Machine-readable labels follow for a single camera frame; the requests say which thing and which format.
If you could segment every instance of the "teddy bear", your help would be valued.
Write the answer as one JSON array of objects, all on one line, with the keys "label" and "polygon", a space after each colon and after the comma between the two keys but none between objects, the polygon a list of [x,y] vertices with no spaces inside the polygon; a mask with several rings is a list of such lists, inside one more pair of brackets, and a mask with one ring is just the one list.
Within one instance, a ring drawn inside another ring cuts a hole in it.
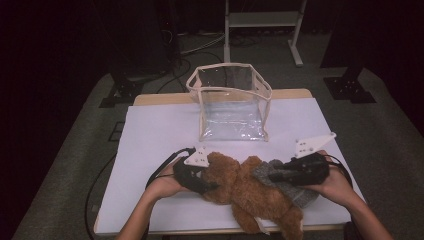
[{"label": "teddy bear", "polygon": [[218,185],[202,194],[207,201],[231,204],[235,220],[246,233],[263,232],[256,218],[273,221],[286,240],[303,237],[302,209],[281,189],[263,184],[252,172],[264,164],[257,156],[250,156],[241,164],[224,154],[208,154],[209,167],[201,178]]}]

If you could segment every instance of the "clear plastic box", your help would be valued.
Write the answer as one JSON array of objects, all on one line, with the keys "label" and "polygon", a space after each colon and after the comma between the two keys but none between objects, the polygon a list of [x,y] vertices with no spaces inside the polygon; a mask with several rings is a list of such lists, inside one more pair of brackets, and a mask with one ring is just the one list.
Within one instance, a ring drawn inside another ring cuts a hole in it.
[{"label": "clear plastic box", "polygon": [[186,86],[200,104],[200,141],[268,141],[272,89],[252,65],[201,66]]}]

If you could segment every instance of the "teddy bear leg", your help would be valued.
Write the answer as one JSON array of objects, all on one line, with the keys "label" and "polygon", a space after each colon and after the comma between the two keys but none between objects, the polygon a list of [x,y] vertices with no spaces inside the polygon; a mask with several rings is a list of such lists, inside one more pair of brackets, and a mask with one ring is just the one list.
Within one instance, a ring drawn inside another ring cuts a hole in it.
[{"label": "teddy bear leg", "polygon": [[261,232],[258,223],[251,214],[244,211],[239,205],[234,203],[231,205],[231,208],[233,210],[234,218],[236,219],[240,227],[243,229],[243,231],[250,234]]},{"label": "teddy bear leg", "polygon": [[290,208],[278,220],[281,233],[286,240],[301,240],[303,238],[303,213],[297,207]]}]

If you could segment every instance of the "dark background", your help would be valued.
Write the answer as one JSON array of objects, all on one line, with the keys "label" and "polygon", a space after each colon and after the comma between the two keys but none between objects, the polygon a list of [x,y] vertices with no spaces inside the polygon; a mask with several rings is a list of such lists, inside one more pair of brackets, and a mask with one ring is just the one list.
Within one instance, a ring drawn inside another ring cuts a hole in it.
[{"label": "dark background", "polygon": [[[150,37],[160,39],[161,34],[148,22],[156,22],[158,28],[166,30],[172,30],[169,24],[175,24],[178,32],[223,30],[222,0],[176,0],[175,22],[169,17],[168,0],[156,1],[157,16],[144,13],[148,6],[140,5],[141,1],[113,1],[122,7],[121,13],[132,13],[125,16],[99,7],[105,2],[0,2],[1,103],[6,119],[1,124],[2,133],[6,133],[0,165],[2,239],[13,235],[87,96],[111,64],[147,73],[169,69],[175,56],[169,54],[169,46],[149,42]],[[345,3],[308,1],[302,31],[317,34],[334,29],[322,67],[346,66],[350,53],[360,48],[365,67],[384,80],[401,108],[424,133],[424,34],[419,25],[424,14],[422,3]],[[294,10],[297,4],[232,0],[231,9]],[[112,15],[116,21],[104,21]],[[131,43],[137,38],[143,44]],[[157,64],[135,54],[152,54],[149,49],[155,49],[152,56]]]}]

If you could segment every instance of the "floor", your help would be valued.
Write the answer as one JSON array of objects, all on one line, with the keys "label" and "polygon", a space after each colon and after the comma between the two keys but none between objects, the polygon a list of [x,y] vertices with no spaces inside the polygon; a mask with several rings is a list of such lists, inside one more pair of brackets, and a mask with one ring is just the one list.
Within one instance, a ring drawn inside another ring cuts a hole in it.
[{"label": "floor", "polygon": [[[264,34],[233,40],[233,62],[252,64],[274,89],[307,88],[317,99],[369,206],[395,239],[424,236],[424,140],[388,93],[384,82],[364,69],[359,81],[376,103],[334,100],[324,77],[345,69],[321,69],[330,34],[301,34],[304,66],[294,65],[290,34]],[[211,36],[180,36],[182,50],[201,46]],[[222,45],[183,56],[174,74],[145,84],[142,94],[182,92],[196,66],[223,59]],[[120,130],[130,103],[99,108],[113,86],[105,75],[93,89],[13,239],[113,239],[92,228],[113,167]],[[161,239],[150,236],[149,239]],[[171,236],[171,239],[281,239],[279,234]],[[343,239],[341,231],[305,232],[304,239]]]}]

